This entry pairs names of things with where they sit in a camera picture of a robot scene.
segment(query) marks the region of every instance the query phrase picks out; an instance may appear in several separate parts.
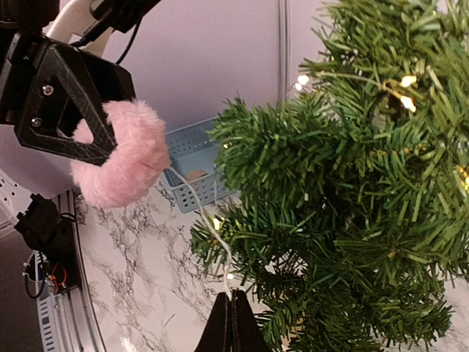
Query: screw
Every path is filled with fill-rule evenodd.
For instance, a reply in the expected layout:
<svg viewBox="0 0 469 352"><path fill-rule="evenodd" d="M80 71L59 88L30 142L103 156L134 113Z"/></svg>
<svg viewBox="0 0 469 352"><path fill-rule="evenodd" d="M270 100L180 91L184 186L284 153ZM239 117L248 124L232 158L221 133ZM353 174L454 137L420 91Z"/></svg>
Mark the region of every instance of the screw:
<svg viewBox="0 0 469 352"><path fill-rule="evenodd" d="M43 119L40 117L35 117L31 120L32 127L40 127L43 123Z"/></svg>
<svg viewBox="0 0 469 352"><path fill-rule="evenodd" d="M53 87L51 85L46 84L43 86L43 94L45 96L48 97L49 95L52 95L52 93L53 93Z"/></svg>

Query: small brown object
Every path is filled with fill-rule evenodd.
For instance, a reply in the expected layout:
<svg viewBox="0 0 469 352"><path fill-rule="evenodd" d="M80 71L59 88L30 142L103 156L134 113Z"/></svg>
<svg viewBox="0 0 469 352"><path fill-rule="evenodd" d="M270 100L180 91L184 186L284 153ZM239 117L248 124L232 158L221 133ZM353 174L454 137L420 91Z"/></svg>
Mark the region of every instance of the small brown object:
<svg viewBox="0 0 469 352"><path fill-rule="evenodd" d="M207 173L202 170L192 170L191 172L189 172L188 181L191 182L197 180L200 177L204 177L206 174Z"/></svg>

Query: white cable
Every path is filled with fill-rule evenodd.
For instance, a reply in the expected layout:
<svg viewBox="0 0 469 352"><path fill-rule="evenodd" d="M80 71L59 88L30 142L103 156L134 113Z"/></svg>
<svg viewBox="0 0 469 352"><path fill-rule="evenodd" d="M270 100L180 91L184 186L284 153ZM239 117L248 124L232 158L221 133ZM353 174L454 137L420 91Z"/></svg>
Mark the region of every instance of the white cable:
<svg viewBox="0 0 469 352"><path fill-rule="evenodd" d="M231 288L228 283L228 274L231 270L232 267L232 262L233 262L233 255L232 251L229 248L228 244L221 239L220 234L218 233L217 230L213 228L211 225L210 221L208 221L207 217L205 216L205 209L202 206L199 197L197 196L196 190L189 184L189 182L179 173L177 172L173 167L169 167L169 170L171 170L178 178L187 186L189 189L192 191L193 196L196 198L197 205L199 206L200 209L200 216L202 217L202 220L204 221L205 225L208 227L208 230L212 233L212 235L217 239L217 241L220 243L220 245L225 249L226 251L226 262L225 262L225 270L224 270L224 277L223 277L223 284L224 284L224 289L226 294L229 297L229 300L232 300L232 292Z"/></svg>
<svg viewBox="0 0 469 352"><path fill-rule="evenodd" d="M21 273L21 276L22 277L27 277L29 279L29 281L33 281L33 282L38 282L38 283L41 283L42 280L37 280L37 279L32 279L29 274L26 272L30 266L35 266L36 265L36 262L34 261L33 264L30 264L31 261L33 261L33 257L36 255L36 251L33 251L30 255L29 255L29 258L28 258L28 262L27 263L23 263L23 267L24 267L24 271ZM39 253L39 256L41 256L41 258L43 259L43 261L46 261L46 258L45 258L45 255L42 254L42 253Z"/></svg>

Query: black wire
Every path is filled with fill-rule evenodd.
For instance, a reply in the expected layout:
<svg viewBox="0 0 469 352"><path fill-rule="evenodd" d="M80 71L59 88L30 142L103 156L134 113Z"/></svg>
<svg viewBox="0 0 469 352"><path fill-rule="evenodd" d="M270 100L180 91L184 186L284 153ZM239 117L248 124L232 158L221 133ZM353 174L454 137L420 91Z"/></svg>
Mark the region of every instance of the black wire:
<svg viewBox="0 0 469 352"><path fill-rule="evenodd" d="M120 56L120 58L118 58L118 60L116 61L117 65L120 65L122 63L122 61L124 61L125 57L127 56L127 54L130 51L130 48L132 48L133 41L135 40L135 38L137 36L137 33L139 32L141 19L142 19L142 17L139 18L139 20L137 21L135 27L133 28L132 37L130 37L130 40L129 40L129 43L127 44L127 47L125 48L125 50L122 53L122 55Z"/></svg>
<svg viewBox="0 0 469 352"><path fill-rule="evenodd" d="M41 285L39 287L39 292L36 295L33 296L31 294L31 292L29 291L28 276L24 275L24 289L26 290L26 294L28 295L28 297L30 299L38 299L43 294L44 287L45 287L45 266L44 266L43 254L41 252L39 252L39 257L40 257L40 260L41 260L41 266L42 266L41 269L43 270L43 279L42 279Z"/></svg>
<svg viewBox="0 0 469 352"><path fill-rule="evenodd" d="M82 37L80 40L77 40L76 42L71 43L71 46L74 46L75 48L81 48L87 44L89 44L91 40L89 40L87 37Z"/></svg>

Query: black object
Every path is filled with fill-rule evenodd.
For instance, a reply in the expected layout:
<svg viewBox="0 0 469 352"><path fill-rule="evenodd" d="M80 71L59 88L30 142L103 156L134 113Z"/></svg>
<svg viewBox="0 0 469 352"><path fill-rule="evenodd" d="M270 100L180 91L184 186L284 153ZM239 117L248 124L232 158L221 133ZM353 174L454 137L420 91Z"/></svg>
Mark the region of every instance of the black object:
<svg viewBox="0 0 469 352"><path fill-rule="evenodd" d="M119 65L31 32L17 33L0 73L0 123L24 147L103 165L117 143L103 102L135 98ZM81 119L93 143L73 141Z"/></svg>
<svg viewBox="0 0 469 352"><path fill-rule="evenodd" d="M118 60L116 61L116 65L122 64L122 61L124 61L127 54L129 54L130 48L132 48L132 44L135 41L137 33L139 33L140 25L141 25L141 18L135 25L135 28L133 29L132 37L130 37L129 43L125 47L125 50L122 52L122 55L120 56L120 58L118 58Z"/></svg>
<svg viewBox="0 0 469 352"><path fill-rule="evenodd" d="M243 291L233 290L231 301L227 294L218 294L194 352L272 352Z"/></svg>
<svg viewBox="0 0 469 352"><path fill-rule="evenodd" d="M67 272L67 285L59 287L58 293L80 287L73 239L74 219L59 214L50 199L44 199L39 194L33 194L31 198L32 202L26 212L18 214L19 222L15 229L23 236L30 249L41 253L41 259L42 255L47 258L48 264L46 268L43 265L42 279L45 279L45 273L52 274L60 265ZM34 273L29 273L29 276L34 277Z"/></svg>
<svg viewBox="0 0 469 352"><path fill-rule="evenodd" d="M40 32L59 14L60 0L0 0L0 28Z"/></svg>
<svg viewBox="0 0 469 352"><path fill-rule="evenodd" d="M96 19L76 43L81 47L95 41L107 28L127 33L161 0L94 0L90 11Z"/></svg>

